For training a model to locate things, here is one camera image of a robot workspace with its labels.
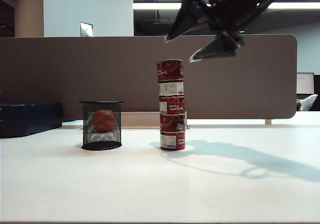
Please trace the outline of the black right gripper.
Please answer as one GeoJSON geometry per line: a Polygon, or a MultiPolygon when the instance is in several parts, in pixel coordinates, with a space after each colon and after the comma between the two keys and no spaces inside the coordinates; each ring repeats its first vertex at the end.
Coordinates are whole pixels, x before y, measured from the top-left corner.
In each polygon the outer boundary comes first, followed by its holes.
{"type": "Polygon", "coordinates": [[[207,19],[211,29],[221,32],[211,42],[197,50],[189,62],[218,57],[234,57],[244,39],[236,33],[255,20],[270,5],[271,0],[184,0],[169,33],[164,37],[168,43],[193,28],[200,18],[207,19]]]}

